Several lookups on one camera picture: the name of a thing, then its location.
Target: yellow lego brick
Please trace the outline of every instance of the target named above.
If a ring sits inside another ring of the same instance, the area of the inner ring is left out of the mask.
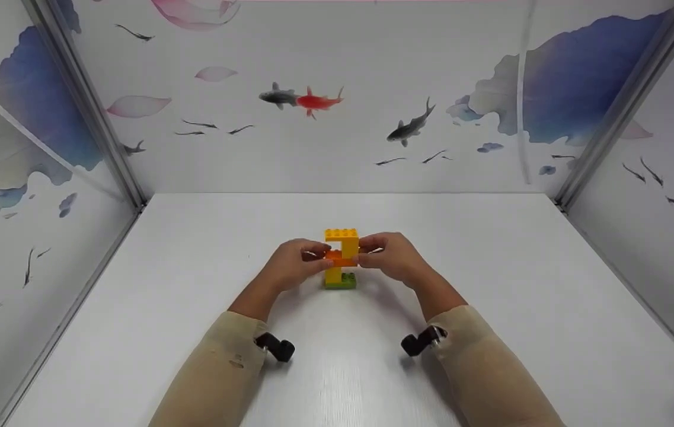
[[[342,267],[334,267],[326,270],[325,282],[327,285],[332,283],[342,283]]]
[[[342,241],[342,258],[351,259],[358,254],[358,238],[348,238]]]
[[[358,239],[358,230],[356,229],[326,229],[324,230],[324,241],[345,241]]]

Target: arm sleeve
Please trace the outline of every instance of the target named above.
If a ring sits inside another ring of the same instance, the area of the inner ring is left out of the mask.
[[[178,371],[149,427],[237,427],[266,358],[254,339],[266,330],[262,321],[222,313]]]
[[[433,352],[470,427],[563,427],[529,371],[477,310],[461,305],[429,324],[448,332]]]

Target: lego tower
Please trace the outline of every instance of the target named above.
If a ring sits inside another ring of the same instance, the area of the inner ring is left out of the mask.
[[[341,250],[326,252],[326,259],[334,261],[334,267],[326,270],[326,289],[353,289],[355,273],[342,273],[342,267],[356,267],[352,260],[358,254],[358,231],[355,229],[326,229],[325,241],[339,241]]]

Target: metal frame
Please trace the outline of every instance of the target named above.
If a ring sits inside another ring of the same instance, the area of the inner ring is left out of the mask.
[[[613,105],[588,142],[579,164],[556,195],[554,200],[559,208],[570,211],[672,59],[674,59],[674,7],[670,9],[670,16],[643,53],[642,59],[633,69],[627,83],[621,88]]]
[[[112,125],[104,114],[92,81],[76,52],[71,30],[66,25],[57,2],[49,0],[22,0],[31,22],[39,29],[44,43],[60,68],[63,80],[71,90],[74,103],[92,132],[123,196],[134,212],[147,205],[147,197],[136,180],[131,166],[123,157],[124,151]]]

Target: human hand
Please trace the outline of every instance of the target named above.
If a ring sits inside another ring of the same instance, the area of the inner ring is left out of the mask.
[[[378,268],[396,281],[414,289],[424,276],[433,272],[410,240],[399,232],[380,232],[358,241],[359,254],[353,261],[365,268]]]
[[[334,267],[333,260],[324,259],[331,246],[319,241],[296,238],[285,241],[271,255],[253,283],[283,292],[299,286],[313,274]]]

